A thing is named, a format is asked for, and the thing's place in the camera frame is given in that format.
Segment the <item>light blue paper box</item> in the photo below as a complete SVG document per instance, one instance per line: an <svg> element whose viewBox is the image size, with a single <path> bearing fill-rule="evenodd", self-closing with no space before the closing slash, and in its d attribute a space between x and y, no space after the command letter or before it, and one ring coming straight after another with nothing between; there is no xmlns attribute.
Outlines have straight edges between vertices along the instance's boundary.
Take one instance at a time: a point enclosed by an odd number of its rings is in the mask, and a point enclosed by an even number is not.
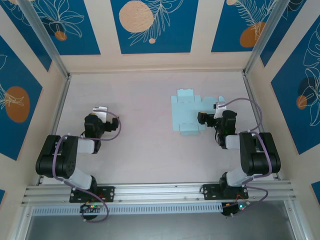
<svg viewBox="0 0 320 240"><path fill-rule="evenodd" d="M214 114L214 104L224 102L223 96L204 97L195 95L192 88L178 89L177 95L171 96L172 129L183 136L198 135L206 129L198 122L198 113Z"/></svg>

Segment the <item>blue panel with peach circle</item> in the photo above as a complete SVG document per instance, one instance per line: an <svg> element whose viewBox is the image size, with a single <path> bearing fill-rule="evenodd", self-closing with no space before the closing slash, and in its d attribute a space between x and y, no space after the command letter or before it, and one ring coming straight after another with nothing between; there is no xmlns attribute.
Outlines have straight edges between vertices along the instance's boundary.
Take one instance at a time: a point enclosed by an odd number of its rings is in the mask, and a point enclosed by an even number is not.
<svg viewBox="0 0 320 240"><path fill-rule="evenodd" d="M123 55L190 53L199 0L110 0Z"/></svg>

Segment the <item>grey metal sheet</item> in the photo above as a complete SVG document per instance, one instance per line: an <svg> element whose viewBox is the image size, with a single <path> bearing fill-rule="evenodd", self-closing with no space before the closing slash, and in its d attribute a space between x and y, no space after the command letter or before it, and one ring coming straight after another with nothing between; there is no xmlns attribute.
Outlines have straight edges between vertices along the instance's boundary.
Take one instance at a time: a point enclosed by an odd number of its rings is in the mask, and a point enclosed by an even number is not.
<svg viewBox="0 0 320 240"><path fill-rule="evenodd" d="M296 240L284 204L262 202L240 215L220 213L34 216L26 240Z"/></svg>

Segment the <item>aluminium table edge rail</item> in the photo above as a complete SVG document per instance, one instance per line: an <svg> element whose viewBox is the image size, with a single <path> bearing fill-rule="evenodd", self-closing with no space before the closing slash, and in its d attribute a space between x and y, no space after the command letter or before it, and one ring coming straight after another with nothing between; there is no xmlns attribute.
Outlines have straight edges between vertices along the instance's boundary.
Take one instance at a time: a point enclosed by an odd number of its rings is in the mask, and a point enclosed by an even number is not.
<svg viewBox="0 0 320 240"><path fill-rule="evenodd" d="M254 181L277 174L281 169L281 161L272 134L264 132L262 109L249 78L243 76L243 80L256 126L240 134L240 162L243 172L249 180Z"/></svg>
<svg viewBox="0 0 320 240"><path fill-rule="evenodd" d="M62 87L62 91L61 91L61 94L59 96L57 107L55 109L54 116L53 116L53 122L52 122L51 130L50 130L50 134L51 135L55 135L57 133L57 129L58 129L59 122L60 122L60 119L61 119L62 111L63 111L64 105L65 105L65 101L66 101L66 98L67 98L67 94L68 94L68 91L69 91L71 78L72 78L72 75L69 74L68 78L66 79L66 81L65 81L65 83L64 83L64 85Z"/></svg>

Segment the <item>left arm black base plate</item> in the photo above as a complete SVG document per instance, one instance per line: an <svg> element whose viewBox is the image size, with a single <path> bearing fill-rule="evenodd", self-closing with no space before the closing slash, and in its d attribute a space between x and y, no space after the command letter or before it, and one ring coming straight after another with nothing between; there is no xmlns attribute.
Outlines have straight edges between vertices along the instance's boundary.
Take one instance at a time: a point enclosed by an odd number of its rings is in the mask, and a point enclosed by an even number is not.
<svg viewBox="0 0 320 240"><path fill-rule="evenodd" d="M115 196L114 186L98 186L95 195L102 199L105 203L112 203ZM99 202L96 197L79 190L72 190L69 197L70 203L87 203Z"/></svg>

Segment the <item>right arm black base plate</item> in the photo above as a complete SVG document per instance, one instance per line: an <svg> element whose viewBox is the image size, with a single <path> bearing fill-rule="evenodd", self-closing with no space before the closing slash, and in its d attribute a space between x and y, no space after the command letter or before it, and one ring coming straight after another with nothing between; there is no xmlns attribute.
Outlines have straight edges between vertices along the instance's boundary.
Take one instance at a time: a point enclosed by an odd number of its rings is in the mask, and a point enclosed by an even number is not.
<svg viewBox="0 0 320 240"><path fill-rule="evenodd" d="M205 200L239 200L248 199L248 191L243 187L220 186L219 184L204 184L200 188Z"/></svg>

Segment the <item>aluminium frame post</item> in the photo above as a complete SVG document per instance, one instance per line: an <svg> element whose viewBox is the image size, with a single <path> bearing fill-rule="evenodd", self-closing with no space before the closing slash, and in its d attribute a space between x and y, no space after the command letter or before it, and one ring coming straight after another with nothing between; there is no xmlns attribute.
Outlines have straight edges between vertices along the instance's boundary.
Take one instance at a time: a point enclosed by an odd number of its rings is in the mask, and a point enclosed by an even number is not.
<svg viewBox="0 0 320 240"><path fill-rule="evenodd" d="M258 38L256 45L254 46L251 55L243 69L243 74L248 77L249 73L253 70L256 61L260 58L262 51L264 50L268 40L270 39L275 27L277 26L280 18L282 17L285 8L290 0L277 0L275 2L274 9L269 15L269 18Z"/></svg>
<svg viewBox="0 0 320 240"><path fill-rule="evenodd" d="M29 0L17 0L17 3L21 11L23 12L25 18L32 27L33 31L37 35L37 38L39 39L42 46L48 53L49 57L51 58L52 62L55 63L61 75L68 80L70 77L70 73L68 72L65 64L63 63L60 54L56 46L54 45L51 37L49 36L45 26L43 25L41 19L36 13L36 10L33 8Z"/></svg>

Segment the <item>aluminium mounting rail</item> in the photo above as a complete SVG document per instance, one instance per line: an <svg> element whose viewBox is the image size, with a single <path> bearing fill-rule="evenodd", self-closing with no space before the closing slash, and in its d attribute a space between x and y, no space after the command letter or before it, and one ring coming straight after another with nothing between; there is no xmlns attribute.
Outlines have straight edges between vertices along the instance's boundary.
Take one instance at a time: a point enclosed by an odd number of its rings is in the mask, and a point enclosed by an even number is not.
<svg viewBox="0 0 320 240"><path fill-rule="evenodd" d="M200 188L204 183L115 184L113 202L108 204L174 204L203 203ZM296 200L289 180L252 181L247 185L249 201L258 201L268 191L267 201ZM51 206L69 204L71 188L64 184L28 186L23 206Z"/></svg>

